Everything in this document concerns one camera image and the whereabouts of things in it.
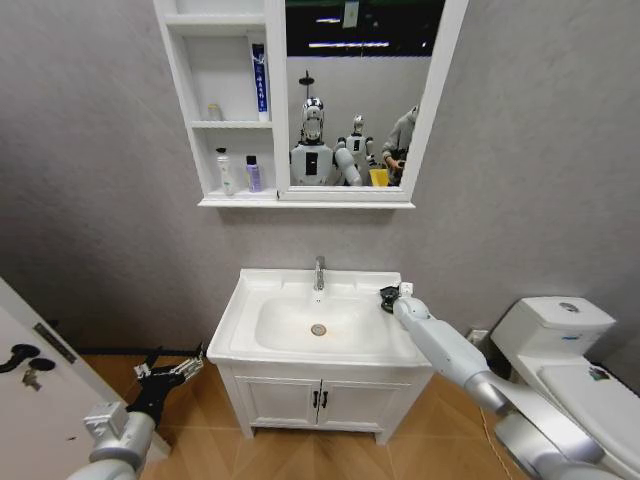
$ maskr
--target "white bottle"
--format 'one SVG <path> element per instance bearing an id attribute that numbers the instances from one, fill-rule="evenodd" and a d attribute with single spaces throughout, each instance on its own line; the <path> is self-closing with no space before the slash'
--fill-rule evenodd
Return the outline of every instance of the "white bottle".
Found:
<path id="1" fill-rule="evenodd" d="M 227 195 L 233 195 L 236 191 L 236 185 L 231 174 L 231 163 L 229 157 L 225 155 L 226 148 L 216 148 L 218 152 L 218 168 L 220 169 L 220 180 L 222 181 L 222 190 Z"/>

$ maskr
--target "mirror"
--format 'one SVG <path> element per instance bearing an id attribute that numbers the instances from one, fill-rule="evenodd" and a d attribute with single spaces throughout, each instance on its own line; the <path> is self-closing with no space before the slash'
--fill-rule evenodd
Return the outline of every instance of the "mirror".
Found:
<path id="1" fill-rule="evenodd" d="M 401 186 L 444 0 L 286 0 L 291 186 Z"/>

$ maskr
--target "sink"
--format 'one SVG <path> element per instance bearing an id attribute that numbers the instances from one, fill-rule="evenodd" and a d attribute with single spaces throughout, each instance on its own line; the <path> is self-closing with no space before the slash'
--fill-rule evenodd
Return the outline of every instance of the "sink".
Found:
<path id="1" fill-rule="evenodd" d="M 256 341 L 288 352 L 383 353 L 390 322 L 374 302 L 366 297 L 272 298 L 258 315 Z M 320 334 L 312 330 L 318 325 L 324 327 Z"/>
<path id="2" fill-rule="evenodd" d="M 326 270 L 322 292 L 313 279 L 313 270 L 241 270 L 207 357 L 429 365 L 380 308 L 379 290 L 399 284 L 400 274 Z"/>

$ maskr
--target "baseboard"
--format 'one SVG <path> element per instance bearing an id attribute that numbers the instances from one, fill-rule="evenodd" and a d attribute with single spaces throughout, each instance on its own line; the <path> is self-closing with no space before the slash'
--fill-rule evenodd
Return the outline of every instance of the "baseboard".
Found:
<path id="1" fill-rule="evenodd" d="M 157 348 L 76 348 L 80 355 L 151 355 L 157 352 Z M 163 348 L 161 356 L 192 357 L 197 349 L 171 350 Z"/>

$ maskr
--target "door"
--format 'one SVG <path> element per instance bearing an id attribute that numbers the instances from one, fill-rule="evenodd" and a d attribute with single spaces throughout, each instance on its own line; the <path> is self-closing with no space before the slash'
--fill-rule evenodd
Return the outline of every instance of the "door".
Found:
<path id="1" fill-rule="evenodd" d="M 39 358 L 55 363 L 53 370 L 37 372 L 38 391 L 22 383 L 31 358 L 0 373 L 2 478 L 67 478 L 88 462 L 93 446 L 83 417 L 96 403 L 122 399 L 2 279 L 0 331 L 0 364 L 16 344 L 32 345 Z M 59 342 L 66 357 L 37 331 Z M 153 442 L 149 458 L 166 457 L 166 443 L 157 436 Z"/>
<path id="2" fill-rule="evenodd" d="M 401 383 L 369 383 L 322 381 L 318 426 L 335 430 L 385 429 L 393 415 L 397 396 L 410 385 Z"/>
<path id="3" fill-rule="evenodd" d="M 236 377 L 236 381 L 252 426 L 316 424 L 320 379 Z"/>

